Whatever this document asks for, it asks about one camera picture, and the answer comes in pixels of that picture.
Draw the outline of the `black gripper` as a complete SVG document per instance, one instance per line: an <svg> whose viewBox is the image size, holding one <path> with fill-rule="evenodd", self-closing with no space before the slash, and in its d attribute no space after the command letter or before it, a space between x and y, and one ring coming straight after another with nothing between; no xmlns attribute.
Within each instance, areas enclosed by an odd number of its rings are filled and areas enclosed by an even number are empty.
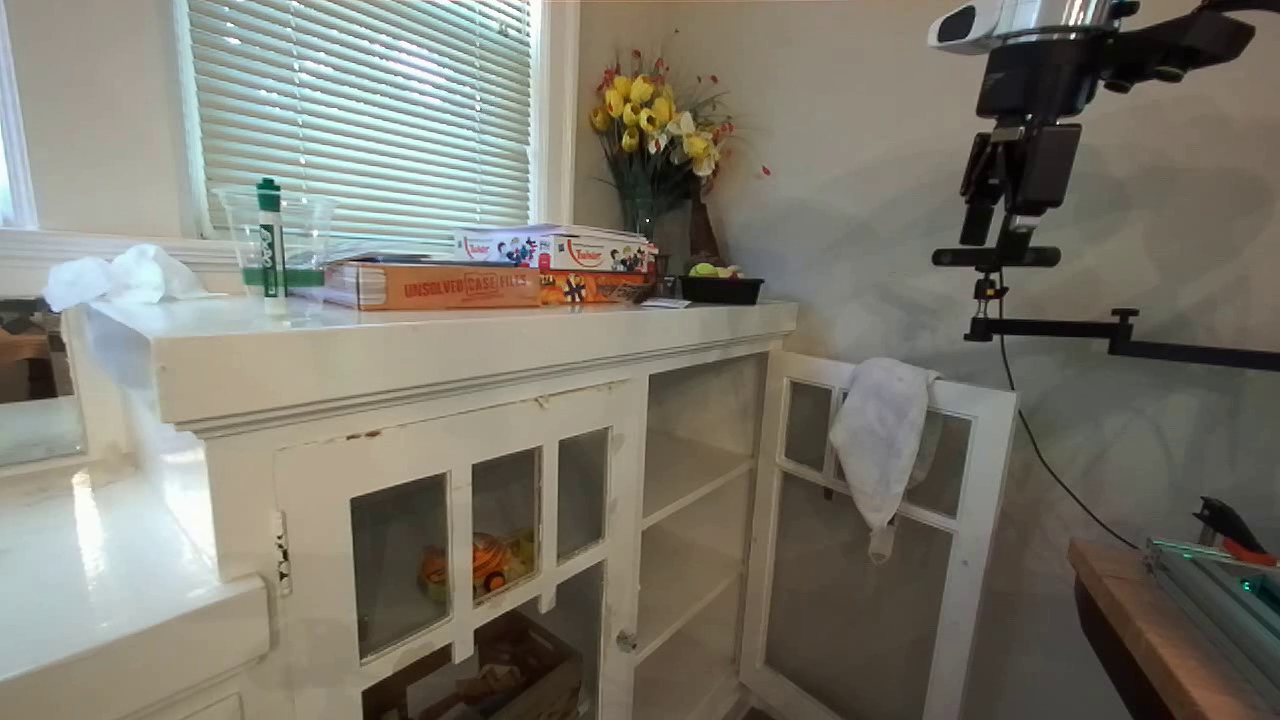
<svg viewBox="0 0 1280 720"><path fill-rule="evenodd" d="M1041 216L1064 205L1074 148L1074 125L996 125L979 133L959 181L959 241L1028 245Z"/></svg>

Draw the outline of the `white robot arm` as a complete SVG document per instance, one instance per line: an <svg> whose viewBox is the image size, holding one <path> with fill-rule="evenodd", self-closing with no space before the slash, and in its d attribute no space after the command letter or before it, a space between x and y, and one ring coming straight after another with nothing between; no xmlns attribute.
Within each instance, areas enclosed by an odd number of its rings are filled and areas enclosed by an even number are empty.
<svg viewBox="0 0 1280 720"><path fill-rule="evenodd" d="M1028 246L1036 218L1064 205L1074 117L1094 87L1132 91L1229 62L1256 34L1249 10L1280 10L1280 0L1197 0L1183 17L1126 29L1136 10L1138 0L964 0L929 29L937 51L984 61L975 113L989 133L959 181L964 246Z"/></svg>

